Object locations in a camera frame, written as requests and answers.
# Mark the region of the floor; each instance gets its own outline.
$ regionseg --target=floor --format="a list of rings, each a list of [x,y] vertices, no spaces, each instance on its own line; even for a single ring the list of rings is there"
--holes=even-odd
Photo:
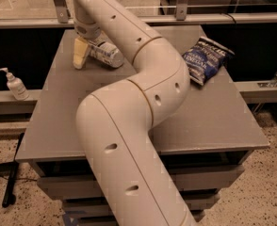
[[[39,3],[37,0],[0,0],[0,18],[52,17],[55,12],[49,8],[47,1],[50,0],[41,0]],[[158,3],[158,0],[120,1],[129,7]],[[150,12],[151,9],[137,9],[136,13],[146,14],[146,11]],[[277,120],[272,114],[267,108],[255,116],[270,142],[270,148],[254,152],[248,158],[244,163],[245,172],[231,187],[220,192],[220,200],[205,211],[200,226],[277,226]],[[0,122],[0,163],[12,160],[18,134],[26,126],[26,121]],[[3,208],[1,204],[7,178],[7,174],[0,175],[0,225],[64,225],[60,202],[51,201],[37,187],[38,176],[27,164],[20,165],[14,187],[15,204]]]
[[[243,164],[245,172],[220,192],[220,200],[199,222],[200,226],[277,226],[277,120],[269,109],[255,116],[267,136],[270,148],[256,151]],[[27,122],[0,122],[0,162],[12,160],[18,134]],[[51,201],[36,185],[38,176],[28,164],[21,164],[14,187],[16,202],[8,208],[2,200],[8,178],[0,176],[0,225],[64,225],[59,201]]]

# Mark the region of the gray tabletop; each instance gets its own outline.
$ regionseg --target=gray tabletop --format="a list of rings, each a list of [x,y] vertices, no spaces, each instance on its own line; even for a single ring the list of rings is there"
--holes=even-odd
[[[156,29],[180,53],[204,34],[199,26]],[[16,159],[49,161],[85,158],[75,131],[75,113],[92,91],[135,71],[125,62],[113,70],[88,58],[83,70],[73,67],[73,30],[64,33]],[[200,87],[191,82],[187,99],[169,119],[151,133],[159,153],[242,151],[269,145],[241,95],[222,67]]]

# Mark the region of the speckled floor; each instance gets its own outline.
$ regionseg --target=speckled floor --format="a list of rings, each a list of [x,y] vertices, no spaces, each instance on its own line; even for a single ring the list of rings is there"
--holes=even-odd
[[[277,226],[277,121],[269,110],[256,116],[270,148],[254,152],[244,163],[245,172],[220,192],[220,200],[199,222],[200,226]],[[13,158],[17,137],[0,135],[0,162]],[[7,180],[0,177],[0,225],[64,225],[59,201],[51,201],[37,186],[37,174],[21,164],[14,187],[16,203],[2,208]]]

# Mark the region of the white robotic arm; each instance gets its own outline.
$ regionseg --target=white robotic arm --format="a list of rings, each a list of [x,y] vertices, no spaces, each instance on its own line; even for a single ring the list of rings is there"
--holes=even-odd
[[[148,131],[187,96],[187,65],[159,33],[115,0],[74,0],[75,30],[99,27],[138,73],[89,95],[76,126],[93,173],[119,225],[195,225]]]

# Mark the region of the blue chip bag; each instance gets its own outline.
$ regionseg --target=blue chip bag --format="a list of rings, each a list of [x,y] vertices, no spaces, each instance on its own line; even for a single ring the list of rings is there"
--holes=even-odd
[[[235,53],[221,44],[200,37],[197,43],[183,54],[190,78],[201,86],[213,77]]]

